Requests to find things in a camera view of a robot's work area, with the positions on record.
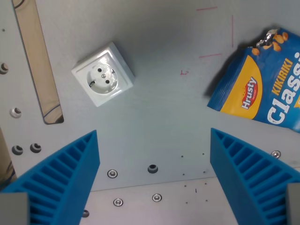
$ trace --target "peanut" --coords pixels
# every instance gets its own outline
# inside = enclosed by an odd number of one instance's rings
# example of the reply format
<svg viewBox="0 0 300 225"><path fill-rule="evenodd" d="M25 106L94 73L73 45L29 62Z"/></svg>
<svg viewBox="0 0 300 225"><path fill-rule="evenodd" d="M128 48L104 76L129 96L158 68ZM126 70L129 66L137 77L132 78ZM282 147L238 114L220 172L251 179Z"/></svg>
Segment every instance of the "peanut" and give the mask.
<svg viewBox="0 0 300 225"><path fill-rule="evenodd" d="M279 52L281 50L281 47L279 46L279 44L275 41L273 41L273 45L274 45L274 50L276 52Z"/></svg>
<svg viewBox="0 0 300 225"><path fill-rule="evenodd" d="M273 45L273 44L271 44L271 45L265 45L263 48L264 48L264 49L268 49L268 48L272 47L272 45Z"/></svg>
<svg viewBox="0 0 300 225"><path fill-rule="evenodd" d="M259 50L257 48L252 49L252 54L253 55L259 55Z"/></svg>
<svg viewBox="0 0 300 225"><path fill-rule="evenodd" d="M284 41L287 41L287 39L289 38L289 35L286 32L282 33L282 38Z"/></svg>
<svg viewBox="0 0 300 225"><path fill-rule="evenodd" d="M273 39L275 39L280 44L284 43L284 40L280 34L275 35Z"/></svg>

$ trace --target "bolt hole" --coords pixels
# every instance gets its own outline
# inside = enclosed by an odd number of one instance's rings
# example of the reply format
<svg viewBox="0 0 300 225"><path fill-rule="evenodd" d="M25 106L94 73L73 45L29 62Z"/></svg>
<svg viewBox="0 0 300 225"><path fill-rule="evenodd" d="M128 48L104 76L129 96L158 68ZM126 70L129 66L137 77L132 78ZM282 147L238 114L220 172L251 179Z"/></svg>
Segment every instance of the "bolt hole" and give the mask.
<svg viewBox="0 0 300 225"><path fill-rule="evenodd" d="M152 165L148 166L148 172L149 173L156 173L157 171L158 171L158 166L157 165L152 164Z"/></svg>
<svg viewBox="0 0 300 225"><path fill-rule="evenodd" d="M34 144L30 145L30 150L33 153L39 153L42 150L42 148L41 148L41 146L39 144L34 143Z"/></svg>
<svg viewBox="0 0 300 225"><path fill-rule="evenodd" d="M6 65L6 63L1 63L0 74L4 75L7 73L8 73L8 66Z"/></svg>
<svg viewBox="0 0 300 225"><path fill-rule="evenodd" d="M86 218L86 217L88 217L89 215L90 215L89 211L84 210L84 211L83 211L83 214L82 214L82 217L83 217L83 218Z"/></svg>
<svg viewBox="0 0 300 225"><path fill-rule="evenodd" d="M14 118L20 118L21 115L22 115L22 112L21 110L19 110L18 108L12 108L10 111L9 111L9 114L14 117Z"/></svg>
<svg viewBox="0 0 300 225"><path fill-rule="evenodd" d="M19 110L18 108L15 108L15 113L20 114L21 110Z"/></svg>
<svg viewBox="0 0 300 225"><path fill-rule="evenodd" d="M14 147L12 147L11 151L12 151L15 155L19 156L19 155L21 155L21 154L23 153L23 148L20 147L19 145L15 145Z"/></svg>

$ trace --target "snack bag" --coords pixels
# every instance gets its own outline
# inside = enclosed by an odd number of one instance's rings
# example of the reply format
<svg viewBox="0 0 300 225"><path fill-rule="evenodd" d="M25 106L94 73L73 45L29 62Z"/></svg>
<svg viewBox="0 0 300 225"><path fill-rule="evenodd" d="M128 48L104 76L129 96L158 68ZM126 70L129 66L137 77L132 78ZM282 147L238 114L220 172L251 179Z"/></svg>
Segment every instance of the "snack bag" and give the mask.
<svg viewBox="0 0 300 225"><path fill-rule="evenodd" d="M270 30L229 65L208 107L300 133L300 37Z"/></svg>

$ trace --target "metal plate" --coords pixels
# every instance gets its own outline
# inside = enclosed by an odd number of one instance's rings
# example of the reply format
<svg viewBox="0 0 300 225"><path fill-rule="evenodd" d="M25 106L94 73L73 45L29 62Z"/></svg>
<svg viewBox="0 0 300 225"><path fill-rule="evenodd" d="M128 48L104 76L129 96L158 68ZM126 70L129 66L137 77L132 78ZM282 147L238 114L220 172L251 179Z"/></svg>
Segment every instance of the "metal plate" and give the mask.
<svg viewBox="0 0 300 225"><path fill-rule="evenodd" d="M162 201L152 200L156 193ZM113 205L116 198L122 206ZM85 209L90 215L80 225L237 225L217 178L95 191Z"/></svg>
<svg viewBox="0 0 300 225"><path fill-rule="evenodd" d="M275 23L300 33L300 2L38 0L37 7L65 121L43 123L13 9L1 1L0 28L6 31L0 32L0 61L9 72L0 76L0 126L9 149L24 149L20 156L11 153L18 176L94 129L101 166L93 190L215 176L211 127L269 153L280 150L281 160L300 166L299 134L206 107L209 87L237 44ZM210 7L217 8L197 10ZM136 80L96 108L71 69L110 41ZM21 118L9 115L13 107ZM41 145L40 153L30 151L32 143ZM156 174L148 173L151 164ZM117 178L107 177L110 169Z"/></svg>

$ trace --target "white power socket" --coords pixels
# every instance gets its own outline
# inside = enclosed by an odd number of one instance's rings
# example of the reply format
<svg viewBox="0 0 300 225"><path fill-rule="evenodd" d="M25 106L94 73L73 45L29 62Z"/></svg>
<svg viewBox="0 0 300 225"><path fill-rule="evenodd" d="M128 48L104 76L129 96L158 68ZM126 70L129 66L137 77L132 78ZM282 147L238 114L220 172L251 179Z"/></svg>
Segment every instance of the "white power socket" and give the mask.
<svg viewBox="0 0 300 225"><path fill-rule="evenodd" d="M133 86L135 77L111 42L72 69L95 106L100 106Z"/></svg>

